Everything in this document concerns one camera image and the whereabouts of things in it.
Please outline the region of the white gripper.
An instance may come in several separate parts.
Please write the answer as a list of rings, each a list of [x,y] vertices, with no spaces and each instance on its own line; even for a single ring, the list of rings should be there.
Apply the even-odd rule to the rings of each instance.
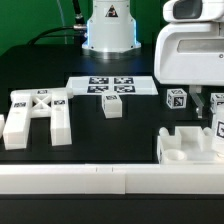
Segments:
[[[154,75],[161,84],[189,86],[198,118],[203,117],[200,85],[224,85],[224,31],[220,23],[171,23],[158,35]]]

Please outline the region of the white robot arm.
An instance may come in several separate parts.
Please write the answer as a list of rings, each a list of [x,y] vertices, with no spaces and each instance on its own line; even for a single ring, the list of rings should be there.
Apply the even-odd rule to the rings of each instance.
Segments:
[[[141,49],[130,0],[93,0],[83,52],[118,59]],[[162,84],[190,87],[194,100],[202,85],[224,85],[224,0],[168,0],[163,6],[168,24],[155,47],[154,76]]]

